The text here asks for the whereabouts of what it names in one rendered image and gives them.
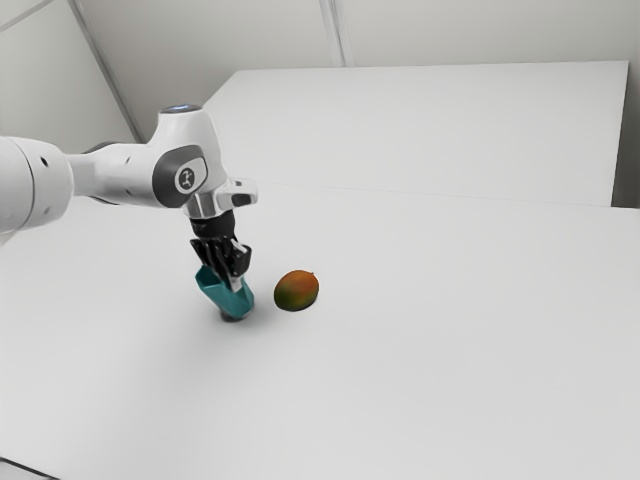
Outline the teal faceted mug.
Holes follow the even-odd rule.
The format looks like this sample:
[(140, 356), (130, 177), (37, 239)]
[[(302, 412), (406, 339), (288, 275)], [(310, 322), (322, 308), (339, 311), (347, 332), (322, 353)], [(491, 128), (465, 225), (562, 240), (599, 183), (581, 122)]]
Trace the teal faceted mug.
[(229, 321), (244, 319), (254, 308), (254, 294), (243, 276), (232, 277), (231, 283), (227, 284), (213, 269), (202, 265), (195, 280), (200, 291)]

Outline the red green mango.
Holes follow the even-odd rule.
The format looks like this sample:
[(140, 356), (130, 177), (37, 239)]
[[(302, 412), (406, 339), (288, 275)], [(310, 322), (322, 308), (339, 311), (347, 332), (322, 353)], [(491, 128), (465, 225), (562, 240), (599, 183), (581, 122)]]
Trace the red green mango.
[(319, 281), (313, 272), (294, 270), (274, 288), (274, 302), (282, 310), (295, 312), (310, 307), (319, 295)]

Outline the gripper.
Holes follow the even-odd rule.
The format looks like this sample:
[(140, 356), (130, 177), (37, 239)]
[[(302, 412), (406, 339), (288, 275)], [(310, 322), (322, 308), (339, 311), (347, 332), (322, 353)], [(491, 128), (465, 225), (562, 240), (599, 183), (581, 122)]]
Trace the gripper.
[[(235, 235), (235, 216), (232, 210), (208, 219), (191, 219), (195, 237), (190, 244), (204, 266), (210, 268), (220, 280), (226, 279), (226, 264), (230, 288), (233, 292), (242, 289), (242, 279), (248, 271), (252, 249), (241, 244)], [(214, 239), (228, 239), (229, 253), (226, 264), (220, 255), (218, 242)]]

